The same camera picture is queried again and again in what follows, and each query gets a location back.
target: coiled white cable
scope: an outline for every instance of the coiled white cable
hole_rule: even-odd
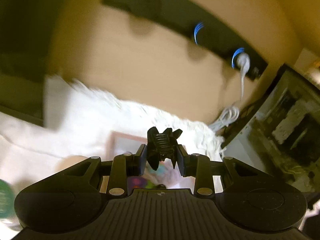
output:
[[[241,100],[242,100],[243,94],[244,94],[244,77],[250,68],[249,55],[244,52],[240,53],[237,59],[237,65],[240,67]],[[230,124],[232,124],[238,119],[240,110],[238,107],[234,106],[235,103],[233,103],[232,106],[226,107],[225,109],[223,109],[219,118],[215,122],[209,125],[209,128],[212,131],[217,132],[225,126],[228,127]]]

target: teal object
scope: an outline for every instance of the teal object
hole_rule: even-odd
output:
[[[14,215],[14,193],[8,183],[0,179],[0,219]]]

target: silver rivet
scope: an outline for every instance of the silver rivet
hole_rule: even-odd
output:
[[[109,190],[109,194],[113,196],[120,196],[124,193],[124,190],[120,187],[114,187],[111,190]]]
[[[212,189],[208,187],[201,187],[197,190],[198,194],[204,195],[204,196],[209,196],[213,193]]]

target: blue glowing ring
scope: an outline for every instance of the blue glowing ring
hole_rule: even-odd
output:
[[[232,56],[232,61],[231,61],[231,66],[232,66],[232,68],[235,68],[235,63],[234,63],[235,57],[236,57],[238,54],[242,53],[242,52],[244,52],[244,48],[239,48],[239,49],[237,49],[237,50],[234,52],[234,54],[233,54],[233,56]]]
[[[201,30],[202,28],[204,27],[203,23],[202,22],[199,22],[196,27],[195,27],[195,30],[193,32],[193,35],[195,37],[195,43],[198,45],[198,42],[197,42],[197,34],[198,34],[198,31]]]

